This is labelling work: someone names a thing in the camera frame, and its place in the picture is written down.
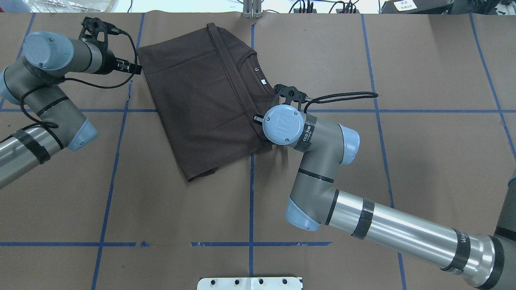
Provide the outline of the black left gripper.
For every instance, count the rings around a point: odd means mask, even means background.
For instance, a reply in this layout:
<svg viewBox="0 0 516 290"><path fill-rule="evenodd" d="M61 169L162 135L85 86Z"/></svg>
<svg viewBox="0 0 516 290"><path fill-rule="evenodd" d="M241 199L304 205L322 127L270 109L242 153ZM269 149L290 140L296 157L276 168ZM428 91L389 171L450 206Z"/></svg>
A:
<svg viewBox="0 0 516 290"><path fill-rule="evenodd" d="M116 60L116 71L141 75L142 65L134 64L127 60Z"/></svg>

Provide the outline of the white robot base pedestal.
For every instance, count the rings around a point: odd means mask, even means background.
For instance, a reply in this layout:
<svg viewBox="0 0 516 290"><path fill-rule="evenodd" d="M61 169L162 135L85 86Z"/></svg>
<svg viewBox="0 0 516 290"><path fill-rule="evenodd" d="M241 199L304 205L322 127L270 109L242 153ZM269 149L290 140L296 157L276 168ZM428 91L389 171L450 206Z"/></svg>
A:
<svg viewBox="0 0 516 290"><path fill-rule="evenodd" d="M197 290L303 290L298 277L202 278Z"/></svg>

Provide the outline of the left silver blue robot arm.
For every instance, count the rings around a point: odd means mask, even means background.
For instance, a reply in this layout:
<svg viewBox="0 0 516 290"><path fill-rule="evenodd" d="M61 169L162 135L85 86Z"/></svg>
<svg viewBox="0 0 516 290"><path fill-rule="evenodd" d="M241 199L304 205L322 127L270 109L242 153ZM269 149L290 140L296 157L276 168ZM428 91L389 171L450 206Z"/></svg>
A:
<svg viewBox="0 0 516 290"><path fill-rule="evenodd" d="M1 98L19 106L32 121L1 141L1 187L5 188L63 149L78 151L94 140L93 123L63 92L68 73L141 73L133 62L115 57L95 35L71 39L51 31L30 33L23 55L1 71Z"/></svg>

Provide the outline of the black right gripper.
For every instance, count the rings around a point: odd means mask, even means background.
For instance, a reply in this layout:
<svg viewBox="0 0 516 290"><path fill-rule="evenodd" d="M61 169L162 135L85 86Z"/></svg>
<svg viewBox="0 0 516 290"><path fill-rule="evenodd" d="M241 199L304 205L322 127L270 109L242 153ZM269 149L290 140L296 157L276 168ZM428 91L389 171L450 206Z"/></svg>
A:
<svg viewBox="0 0 516 290"><path fill-rule="evenodd" d="M252 122L258 126L263 126L265 122L264 116L260 114L255 114L252 118Z"/></svg>

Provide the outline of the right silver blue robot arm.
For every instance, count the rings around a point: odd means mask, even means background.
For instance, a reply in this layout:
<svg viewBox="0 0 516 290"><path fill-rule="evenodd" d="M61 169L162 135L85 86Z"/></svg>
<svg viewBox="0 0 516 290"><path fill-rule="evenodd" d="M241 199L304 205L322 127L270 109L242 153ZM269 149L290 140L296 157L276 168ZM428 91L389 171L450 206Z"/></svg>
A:
<svg viewBox="0 0 516 290"><path fill-rule="evenodd" d="M318 112L358 131L360 150L340 166L338 189L468 233L495 231L515 161L496 113ZM329 226L292 226L285 207L302 154L254 156L253 239L301 242L254 249L255 275L296 275L315 290L470 290L461 276Z"/></svg>

